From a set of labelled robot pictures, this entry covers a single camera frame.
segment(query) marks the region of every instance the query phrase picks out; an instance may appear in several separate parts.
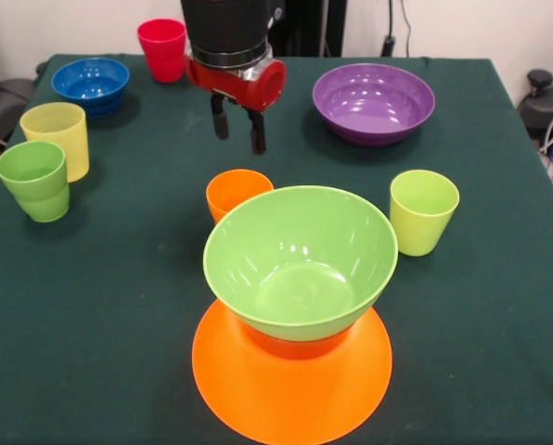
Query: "white wall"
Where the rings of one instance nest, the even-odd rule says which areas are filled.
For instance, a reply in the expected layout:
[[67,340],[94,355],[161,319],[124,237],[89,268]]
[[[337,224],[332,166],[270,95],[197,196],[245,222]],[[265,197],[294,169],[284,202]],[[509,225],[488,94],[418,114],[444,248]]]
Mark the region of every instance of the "white wall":
[[148,19],[182,20],[180,0],[0,0],[0,80],[35,77],[56,53],[137,53]]
[[[394,0],[394,55],[405,55],[406,26]],[[349,0],[343,54],[378,55],[388,32],[388,0]],[[553,72],[553,0],[405,0],[411,57],[485,57],[514,102],[526,73]]]
[[[394,0],[396,56],[405,25]],[[553,71],[553,0],[405,0],[411,56],[489,57],[514,101],[525,74]],[[0,0],[0,80],[34,76],[55,53],[141,53],[136,27],[183,17],[179,0]],[[387,0],[349,0],[343,54],[375,56],[387,32]]]

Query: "red cup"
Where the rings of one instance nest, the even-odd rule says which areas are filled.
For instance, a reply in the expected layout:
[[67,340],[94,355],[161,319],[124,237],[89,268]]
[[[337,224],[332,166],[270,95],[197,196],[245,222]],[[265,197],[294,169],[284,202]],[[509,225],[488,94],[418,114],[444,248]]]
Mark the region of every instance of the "red cup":
[[179,81],[184,75],[186,25],[173,19],[154,19],[138,27],[138,40],[157,82]]

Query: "cup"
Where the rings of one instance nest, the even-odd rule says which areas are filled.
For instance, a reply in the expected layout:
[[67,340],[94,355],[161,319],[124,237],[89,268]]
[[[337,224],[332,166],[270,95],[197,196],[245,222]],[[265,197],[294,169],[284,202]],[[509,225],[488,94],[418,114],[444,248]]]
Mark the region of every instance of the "cup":
[[69,183],[89,172],[89,145],[84,110],[68,102],[52,102],[26,111],[20,128],[28,141],[58,144],[66,154]]
[[173,19],[154,19],[142,23],[137,34],[153,79],[161,83],[179,81],[184,74],[184,23]]
[[217,174],[206,187],[214,223],[242,202],[274,189],[266,176],[254,170],[235,169]]
[[0,179],[30,218],[50,223],[69,209],[66,155],[57,144],[23,142],[0,155]]
[[411,170],[390,185],[390,222],[398,250],[411,257],[430,253],[460,200],[452,181],[440,173]]

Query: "bowl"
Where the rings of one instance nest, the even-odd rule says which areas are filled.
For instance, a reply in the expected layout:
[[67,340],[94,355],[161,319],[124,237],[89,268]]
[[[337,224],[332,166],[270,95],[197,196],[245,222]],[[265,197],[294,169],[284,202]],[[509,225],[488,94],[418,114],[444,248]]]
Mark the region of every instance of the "bowl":
[[387,146],[413,133],[435,109],[435,95],[415,74],[356,63],[323,74],[314,104],[328,126],[359,146]]
[[350,192],[297,185],[235,207],[203,254],[214,295],[270,337],[314,341],[351,326],[392,277],[398,245],[384,214]]
[[130,71],[117,60],[91,57],[75,60],[57,70],[52,88],[65,100],[81,106],[89,118],[115,113]]

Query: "dark green table cover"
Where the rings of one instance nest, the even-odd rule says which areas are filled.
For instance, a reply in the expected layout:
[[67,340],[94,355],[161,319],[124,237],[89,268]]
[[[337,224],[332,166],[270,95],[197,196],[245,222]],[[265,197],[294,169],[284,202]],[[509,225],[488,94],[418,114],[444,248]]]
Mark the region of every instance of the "dark green table cover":
[[[190,362],[213,302],[205,186],[236,167],[276,186],[344,188],[386,212],[406,169],[460,189],[437,249],[401,256],[376,303],[392,382],[340,443],[553,444],[553,187],[489,61],[386,59],[429,83],[437,108],[403,143],[359,149],[311,98],[320,74],[353,60],[287,59],[257,157],[243,110],[228,107],[219,141],[205,92],[113,56],[132,78],[120,112],[89,122],[92,166],[67,216],[33,223],[0,183],[0,444],[248,443],[204,404]],[[50,60],[31,107],[58,100],[51,76],[75,58]]]

